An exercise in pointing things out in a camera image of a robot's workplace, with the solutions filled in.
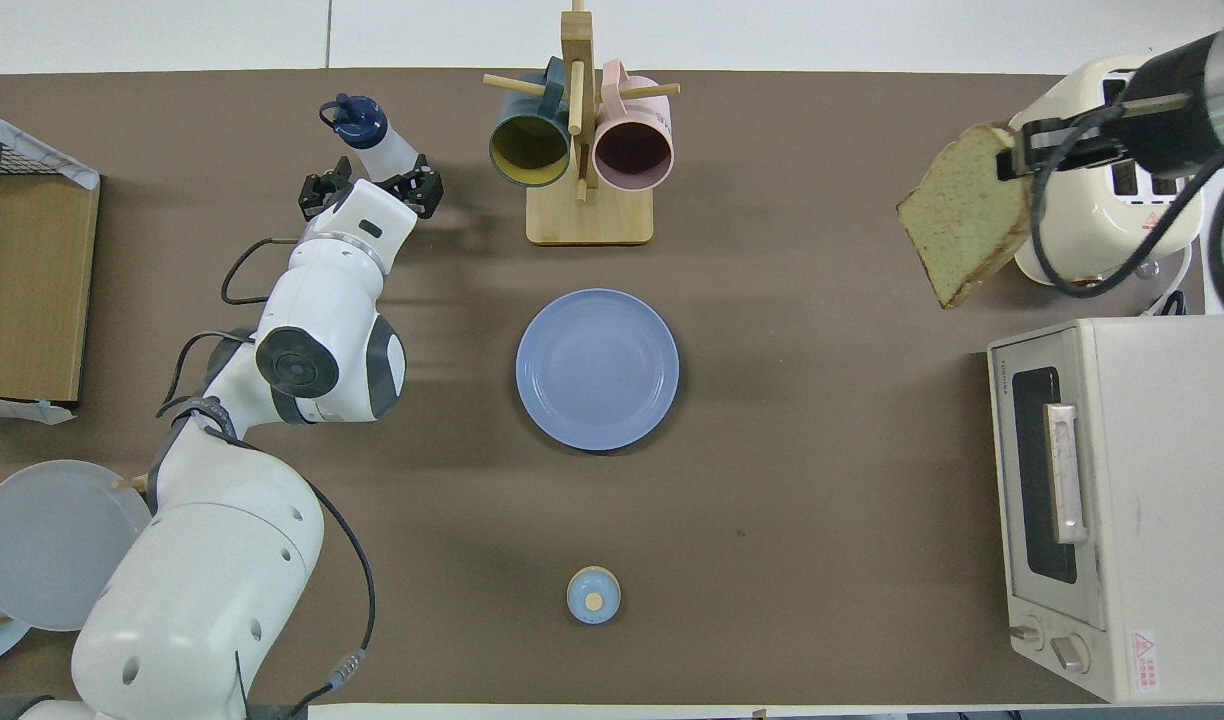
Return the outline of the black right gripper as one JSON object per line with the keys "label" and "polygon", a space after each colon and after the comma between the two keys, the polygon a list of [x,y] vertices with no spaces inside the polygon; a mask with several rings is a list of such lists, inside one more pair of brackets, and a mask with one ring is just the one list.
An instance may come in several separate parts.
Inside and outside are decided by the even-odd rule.
{"label": "black right gripper", "polygon": [[[1124,102],[1077,113],[1072,118],[1042,118],[1015,129],[1013,146],[998,154],[1000,182],[1032,176],[1043,164],[1051,171],[1105,167],[1129,160],[1127,142],[1111,132],[1111,126],[1127,115]],[[1051,146],[1048,132],[1056,132]]]}

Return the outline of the translucent squeeze bottle blue cap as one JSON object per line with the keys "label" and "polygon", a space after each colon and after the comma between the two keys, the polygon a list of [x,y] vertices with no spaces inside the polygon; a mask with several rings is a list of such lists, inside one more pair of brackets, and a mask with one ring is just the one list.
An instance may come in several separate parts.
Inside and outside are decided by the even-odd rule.
{"label": "translucent squeeze bottle blue cap", "polygon": [[319,105],[319,120],[353,149],[371,182],[405,176],[417,167],[417,149],[368,96],[338,94]]}

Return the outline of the toast bread slice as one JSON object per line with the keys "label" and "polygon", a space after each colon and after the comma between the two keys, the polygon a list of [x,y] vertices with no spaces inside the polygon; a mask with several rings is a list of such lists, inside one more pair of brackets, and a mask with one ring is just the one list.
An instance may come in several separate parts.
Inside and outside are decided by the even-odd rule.
{"label": "toast bread slice", "polygon": [[965,129],[897,204],[942,309],[963,305],[1029,236],[1031,182],[998,173],[999,158],[1010,159],[1015,144],[1004,122]]}

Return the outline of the blue round plate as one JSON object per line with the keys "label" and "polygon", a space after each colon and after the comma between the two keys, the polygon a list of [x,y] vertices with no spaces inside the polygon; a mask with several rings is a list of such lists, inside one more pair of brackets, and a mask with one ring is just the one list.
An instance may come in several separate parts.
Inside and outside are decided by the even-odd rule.
{"label": "blue round plate", "polygon": [[545,436],[586,452],[647,438],[681,384],[663,316],[632,293],[585,288],[539,310],[517,347],[517,396]]}

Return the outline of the cream two-slot toaster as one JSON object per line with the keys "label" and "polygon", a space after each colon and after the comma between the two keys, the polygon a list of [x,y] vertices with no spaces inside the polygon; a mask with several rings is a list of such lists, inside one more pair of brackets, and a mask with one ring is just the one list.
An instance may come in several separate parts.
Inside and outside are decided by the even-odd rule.
{"label": "cream two-slot toaster", "polygon": [[[1116,99],[1147,60],[1116,55],[1088,61],[1015,114],[1010,127],[1100,108]],[[1111,274],[1155,228],[1185,184],[1184,178],[1152,176],[1136,160],[1051,174],[1040,222],[1048,260],[1072,283]]]}

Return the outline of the dark teal mug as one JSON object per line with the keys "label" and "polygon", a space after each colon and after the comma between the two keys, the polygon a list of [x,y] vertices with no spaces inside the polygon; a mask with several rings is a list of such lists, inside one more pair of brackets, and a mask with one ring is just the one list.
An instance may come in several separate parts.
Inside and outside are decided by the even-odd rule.
{"label": "dark teal mug", "polygon": [[542,94],[504,91],[496,127],[490,132],[490,160],[508,181],[542,187],[562,178],[570,159],[565,61],[553,56],[543,70],[520,80],[542,86]]}

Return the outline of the wooden mug rack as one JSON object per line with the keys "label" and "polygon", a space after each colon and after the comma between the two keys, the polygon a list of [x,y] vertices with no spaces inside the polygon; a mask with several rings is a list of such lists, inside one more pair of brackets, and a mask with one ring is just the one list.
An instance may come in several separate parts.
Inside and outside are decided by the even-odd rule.
{"label": "wooden mug rack", "polygon": [[[568,132],[572,135],[570,159],[562,178],[542,187],[525,187],[525,231],[539,246],[632,246],[652,238],[652,190],[627,192],[599,178],[592,163],[592,142],[597,129],[600,78],[603,65],[592,51],[592,13],[585,0],[570,0],[561,13],[561,58],[565,61],[567,92],[570,105]],[[520,78],[485,73],[483,84],[542,94],[542,86]],[[681,94],[681,84],[659,83],[659,88],[622,92],[625,97]]]}

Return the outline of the pink mug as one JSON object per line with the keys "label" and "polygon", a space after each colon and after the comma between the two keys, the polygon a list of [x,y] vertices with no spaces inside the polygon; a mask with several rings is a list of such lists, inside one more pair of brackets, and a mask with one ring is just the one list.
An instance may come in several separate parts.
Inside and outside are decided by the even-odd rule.
{"label": "pink mug", "polygon": [[673,169],[673,122],[668,97],[622,96],[624,91],[659,86],[647,77],[632,76],[621,59],[603,64],[592,163],[599,178],[617,190],[652,190]]}

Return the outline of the white tile-pattern cloth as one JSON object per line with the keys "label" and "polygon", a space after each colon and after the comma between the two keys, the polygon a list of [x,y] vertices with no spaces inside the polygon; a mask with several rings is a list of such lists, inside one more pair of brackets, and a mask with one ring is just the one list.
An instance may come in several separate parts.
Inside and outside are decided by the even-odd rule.
{"label": "white tile-pattern cloth", "polygon": [[0,118],[0,176],[64,176],[83,190],[100,187],[100,174]]}

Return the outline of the wooden box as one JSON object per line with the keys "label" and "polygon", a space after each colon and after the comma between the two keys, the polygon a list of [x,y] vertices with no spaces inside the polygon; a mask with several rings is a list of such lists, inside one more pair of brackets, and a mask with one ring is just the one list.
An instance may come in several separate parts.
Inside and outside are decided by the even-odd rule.
{"label": "wooden box", "polygon": [[64,176],[0,176],[0,398],[77,404],[99,200]]}

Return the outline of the white toaster oven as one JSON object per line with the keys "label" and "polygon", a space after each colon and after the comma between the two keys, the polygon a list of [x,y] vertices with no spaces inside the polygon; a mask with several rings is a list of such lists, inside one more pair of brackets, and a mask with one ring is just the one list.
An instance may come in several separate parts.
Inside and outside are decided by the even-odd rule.
{"label": "white toaster oven", "polygon": [[1224,703],[1224,316],[987,348],[1013,651],[1115,705]]}

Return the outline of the white cloth piece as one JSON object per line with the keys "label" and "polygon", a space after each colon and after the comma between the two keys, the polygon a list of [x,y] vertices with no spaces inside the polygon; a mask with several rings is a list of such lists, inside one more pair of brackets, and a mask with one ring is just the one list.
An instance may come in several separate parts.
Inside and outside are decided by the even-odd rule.
{"label": "white cloth piece", "polygon": [[51,400],[10,400],[0,398],[0,419],[35,421],[48,427],[73,419],[69,407],[53,404]]}

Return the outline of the brown table mat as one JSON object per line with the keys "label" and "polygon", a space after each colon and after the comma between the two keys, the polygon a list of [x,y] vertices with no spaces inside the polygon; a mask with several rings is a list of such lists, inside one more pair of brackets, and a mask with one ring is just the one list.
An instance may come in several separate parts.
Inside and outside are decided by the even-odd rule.
{"label": "brown table mat", "polygon": [[[938,306],[896,206],[963,129],[1054,86],[1005,73],[667,72],[677,160],[640,247],[536,247],[490,167],[501,91],[479,69],[0,76],[0,118],[103,174],[82,400],[0,420],[0,482],[73,457],[135,478],[184,340],[255,323],[223,276],[300,231],[319,122],[375,97],[443,174],[386,283],[408,354],[383,420],[248,441],[337,503],[375,571],[368,659],[333,703],[1084,703],[1009,643],[991,340],[1138,313],[1155,283],[1077,301],[1013,266]],[[513,378],[526,324],[586,287],[629,291],[681,351],[647,438],[584,454]],[[621,610],[572,618],[612,571]]]}

